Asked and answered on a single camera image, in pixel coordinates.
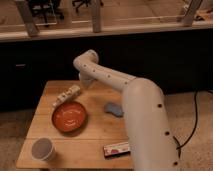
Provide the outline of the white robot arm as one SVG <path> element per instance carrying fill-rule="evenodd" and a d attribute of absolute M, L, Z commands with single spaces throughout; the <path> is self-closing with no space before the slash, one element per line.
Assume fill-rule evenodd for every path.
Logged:
<path fill-rule="evenodd" d="M 76 57 L 73 65 L 85 86 L 97 80 L 122 94 L 134 171 L 181 171 L 161 88 L 149 79 L 119 72 L 98 62 L 98 54 L 88 50 Z"/>

